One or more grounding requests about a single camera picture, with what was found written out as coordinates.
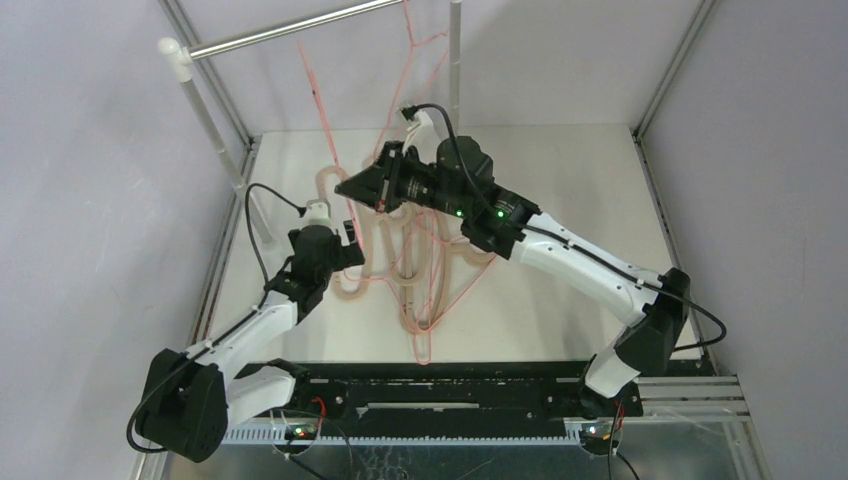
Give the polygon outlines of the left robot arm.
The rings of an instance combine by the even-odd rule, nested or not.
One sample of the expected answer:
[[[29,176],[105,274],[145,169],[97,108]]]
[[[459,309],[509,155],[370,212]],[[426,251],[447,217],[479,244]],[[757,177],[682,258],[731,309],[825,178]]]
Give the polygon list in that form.
[[[125,431],[132,449],[172,452],[200,463],[230,428],[260,413],[279,408],[298,417],[310,409],[313,392],[298,381],[294,365],[278,360],[256,365],[253,359],[306,319],[334,273],[364,263],[352,223],[344,226],[343,235],[320,224],[290,231],[292,255],[265,281],[243,318],[213,339],[154,356]]]

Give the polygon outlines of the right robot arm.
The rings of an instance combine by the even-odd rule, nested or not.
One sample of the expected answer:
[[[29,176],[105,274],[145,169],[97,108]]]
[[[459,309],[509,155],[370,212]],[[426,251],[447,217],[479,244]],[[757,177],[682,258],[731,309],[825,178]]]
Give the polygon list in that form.
[[[611,312],[623,329],[582,376],[578,402],[587,414],[605,415],[627,384],[665,372],[689,314],[688,275],[640,268],[569,231],[498,185],[492,158],[472,138],[442,141],[431,163],[415,147],[389,141],[335,191],[378,213],[410,203],[458,218],[474,247],[560,278]]]

